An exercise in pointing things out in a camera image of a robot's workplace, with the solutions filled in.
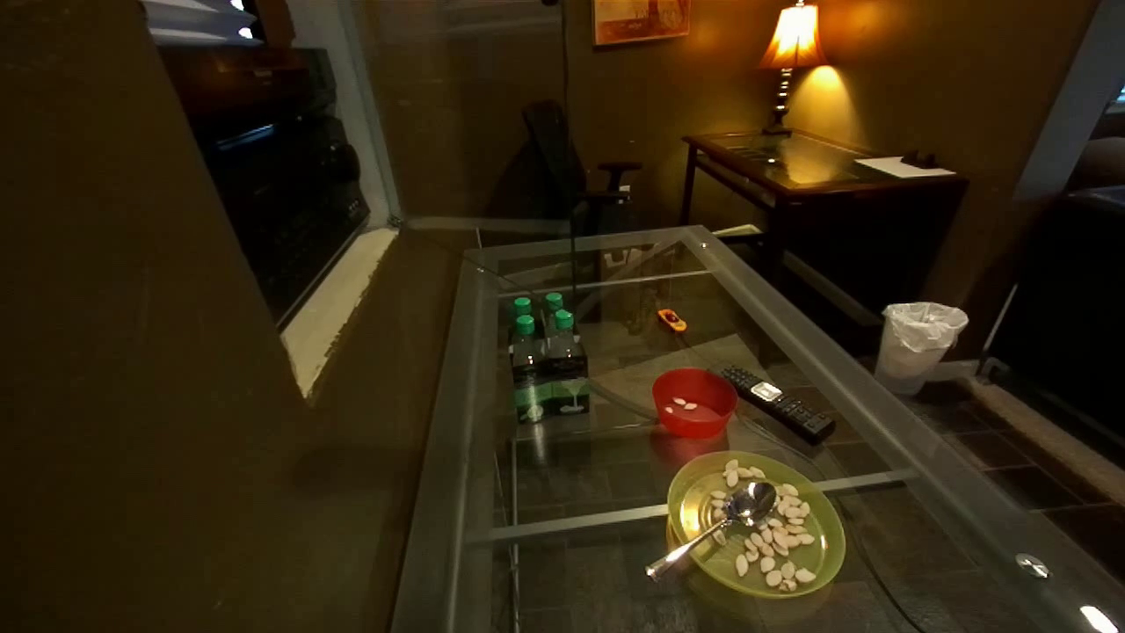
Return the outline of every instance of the glass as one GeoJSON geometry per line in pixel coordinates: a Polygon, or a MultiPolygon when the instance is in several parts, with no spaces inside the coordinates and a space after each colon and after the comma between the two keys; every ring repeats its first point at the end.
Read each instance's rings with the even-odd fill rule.
{"type": "Polygon", "coordinates": [[[864,367],[703,229],[469,254],[436,392],[393,630],[1065,630],[1119,583],[1019,511],[864,367]],[[513,295],[564,293],[591,356],[591,410],[509,423],[513,295]],[[688,320],[672,335],[672,306],[688,320]],[[834,410],[821,446],[740,405],[718,440],[654,424],[650,381],[755,362],[834,410]],[[807,596],[747,596],[700,569],[649,581],[667,481],[697,453],[754,450],[817,481],[843,569],[807,596]]]}

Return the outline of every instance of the lampshade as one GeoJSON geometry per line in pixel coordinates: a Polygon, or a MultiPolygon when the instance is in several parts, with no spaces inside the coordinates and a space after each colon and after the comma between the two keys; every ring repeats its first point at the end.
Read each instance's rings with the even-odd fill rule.
{"type": "Polygon", "coordinates": [[[762,68],[817,68],[821,63],[821,10],[817,2],[783,5],[762,68]]]}

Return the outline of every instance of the paper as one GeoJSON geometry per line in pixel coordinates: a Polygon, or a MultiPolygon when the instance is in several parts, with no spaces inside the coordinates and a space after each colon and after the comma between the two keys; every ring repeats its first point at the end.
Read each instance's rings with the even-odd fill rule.
{"type": "Polygon", "coordinates": [[[935,178],[935,177],[958,177],[953,170],[920,170],[904,161],[901,156],[881,156],[881,157],[854,157],[864,170],[897,177],[897,178],[935,178]]]}

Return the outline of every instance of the chair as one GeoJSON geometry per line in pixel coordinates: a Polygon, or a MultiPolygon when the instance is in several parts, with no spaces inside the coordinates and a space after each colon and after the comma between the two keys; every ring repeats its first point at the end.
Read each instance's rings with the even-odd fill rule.
{"type": "Polygon", "coordinates": [[[639,161],[601,161],[604,190],[591,190],[564,103],[542,98],[524,105],[524,125],[553,192],[548,212],[569,221],[569,235],[638,224],[638,219],[629,219],[635,186],[625,184],[625,173],[639,170],[639,161]]]}

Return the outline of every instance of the remote control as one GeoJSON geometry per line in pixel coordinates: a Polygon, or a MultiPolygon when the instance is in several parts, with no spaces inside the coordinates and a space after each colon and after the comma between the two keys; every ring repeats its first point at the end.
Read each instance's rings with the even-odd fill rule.
{"type": "Polygon", "coordinates": [[[729,381],[740,389],[740,398],[769,410],[780,424],[799,433],[807,443],[821,443],[836,429],[836,423],[829,413],[814,410],[807,401],[783,392],[779,384],[769,384],[748,368],[731,367],[729,381]]]}

